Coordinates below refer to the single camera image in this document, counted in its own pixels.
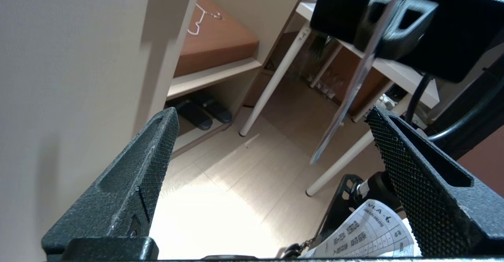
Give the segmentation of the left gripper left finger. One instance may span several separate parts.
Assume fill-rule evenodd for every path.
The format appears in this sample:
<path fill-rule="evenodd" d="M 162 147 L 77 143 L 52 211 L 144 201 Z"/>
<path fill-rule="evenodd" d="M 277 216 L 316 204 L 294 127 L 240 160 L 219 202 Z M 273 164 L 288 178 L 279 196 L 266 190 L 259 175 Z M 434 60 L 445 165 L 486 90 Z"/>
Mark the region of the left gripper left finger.
<path fill-rule="evenodd" d="M 158 112 L 46 232 L 47 260 L 157 260 L 149 233 L 178 133 L 176 109 Z"/>

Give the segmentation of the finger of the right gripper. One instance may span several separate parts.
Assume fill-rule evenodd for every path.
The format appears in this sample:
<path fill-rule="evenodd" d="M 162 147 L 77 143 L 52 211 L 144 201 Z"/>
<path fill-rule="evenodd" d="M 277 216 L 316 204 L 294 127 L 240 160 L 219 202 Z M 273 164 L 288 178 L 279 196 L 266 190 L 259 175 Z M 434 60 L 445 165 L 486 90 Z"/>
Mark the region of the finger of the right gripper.
<path fill-rule="evenodd" d="M 417 47 L 439 4 L 430 0 L 403 0 L 385 30 L 377 57 L 398 60 Z"/>
<path fill-rule="evenodd" d="M 354 46 L 365 52 L 371 38 L 376 34 L 379 21 L 392 0 L 369 0 L 358 23 Z"/>

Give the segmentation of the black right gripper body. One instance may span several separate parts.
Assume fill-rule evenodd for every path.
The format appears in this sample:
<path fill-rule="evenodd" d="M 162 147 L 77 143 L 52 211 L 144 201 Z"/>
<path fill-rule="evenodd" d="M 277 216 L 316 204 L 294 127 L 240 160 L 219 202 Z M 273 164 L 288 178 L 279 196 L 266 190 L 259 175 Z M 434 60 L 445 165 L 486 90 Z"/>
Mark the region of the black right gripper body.
<path fill-rule="evenodd" d="M 368 1 L 317 0 L 310 26 L 354 45 Z M 430 1 L 439 7 L 423 38 L 412 52 L 394 61 L 459 83 L 503 31 L 503 0 Z"/>

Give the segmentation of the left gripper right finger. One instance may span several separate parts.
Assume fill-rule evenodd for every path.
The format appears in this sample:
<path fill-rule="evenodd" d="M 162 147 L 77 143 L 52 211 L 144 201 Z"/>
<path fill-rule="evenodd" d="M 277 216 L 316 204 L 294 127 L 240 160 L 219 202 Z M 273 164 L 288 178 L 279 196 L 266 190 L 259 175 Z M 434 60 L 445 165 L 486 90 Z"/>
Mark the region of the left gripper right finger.
<path fill-rule="evenodd" d="M 503 258 L 502 196 L 394 113 L 366 122 L 423 257 Z"/>

